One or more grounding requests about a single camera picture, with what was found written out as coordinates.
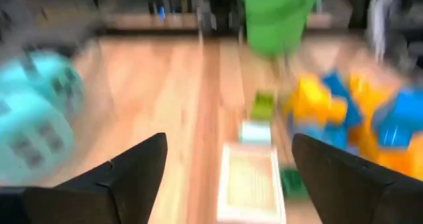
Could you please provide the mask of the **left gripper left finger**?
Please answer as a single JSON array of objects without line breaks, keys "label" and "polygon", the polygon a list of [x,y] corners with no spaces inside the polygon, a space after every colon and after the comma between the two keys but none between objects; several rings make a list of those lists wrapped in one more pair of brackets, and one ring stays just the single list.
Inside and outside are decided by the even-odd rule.
[{"label": "left gripper left finger", "polygon": [[1,224],[147,223],[167,151],[160,132],[52,188],[2,188]]}]

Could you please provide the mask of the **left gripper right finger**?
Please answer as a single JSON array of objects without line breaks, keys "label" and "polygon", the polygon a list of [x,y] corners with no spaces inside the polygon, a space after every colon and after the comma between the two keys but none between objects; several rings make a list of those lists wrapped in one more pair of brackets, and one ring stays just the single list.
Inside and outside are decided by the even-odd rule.
[{"label": "left gripper right finger", "polygon": [[323,223],[422,224],[422,182],[294,135],[293,158]]}]

